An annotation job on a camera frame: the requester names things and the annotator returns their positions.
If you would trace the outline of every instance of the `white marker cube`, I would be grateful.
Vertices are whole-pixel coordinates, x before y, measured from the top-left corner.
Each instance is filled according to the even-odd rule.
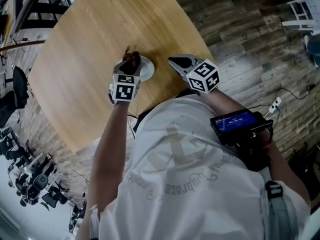
[[[137,76],[113,74],[111,96],[114,101],[130,102],[138,91],[140,79]]]
[[[208,94],[220,82],[219,68],[217,65],[206,59],[191,70],[186,78],[191,89]]]

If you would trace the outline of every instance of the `power plug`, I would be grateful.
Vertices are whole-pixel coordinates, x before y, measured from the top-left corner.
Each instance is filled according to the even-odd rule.
[[[281,98],[278,96],[278,97],[275,98],[274,102],[269,107],[269,112],[270,113],[275,112],[275,110],[277,109],[276,107],[279,107],[280,103],[281,103]]]

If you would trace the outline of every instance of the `gray strap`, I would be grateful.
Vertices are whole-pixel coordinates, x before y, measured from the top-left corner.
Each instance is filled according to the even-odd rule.
[[[260,170],[264,184],[269,181],[272,181],[270,171],[268,167]],[[296,237],[296,228],[297,222],[295,218],[295,214],[291,214],[294,212],[294,209],[290,209],[288,211],[286,203],[284,201],[284,197],[275,197],[269,199],[269,234],[265,234],[265,239],[268,240],[291,240]]]

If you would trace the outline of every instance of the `person's right arm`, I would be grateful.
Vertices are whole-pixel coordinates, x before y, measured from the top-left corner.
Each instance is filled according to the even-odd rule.
[[[245,109],[244,106],[230,98],[228,95],[218,89],[205,95],[201,95],[206,104],[208,104],[217,116]],[[265,130],[261,134],[262,141],[268,141],[269,132]],[[271,142],[268,152],[270,157],[270,174],[274,181],[284,182],[290,189],[298,193],[310,206],[310,197],[304,183],[291,170],[285,158],[277,148],[274,141]]]

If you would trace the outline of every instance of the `backpack strap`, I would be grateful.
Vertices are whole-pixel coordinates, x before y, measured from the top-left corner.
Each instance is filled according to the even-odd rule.
[[[293,240],[297,236],[297,218],[292,202],[285,202],[283,188],[272,181],[268,167],[259,171],[267,195],[269,223],[264,221],[265,240]]]

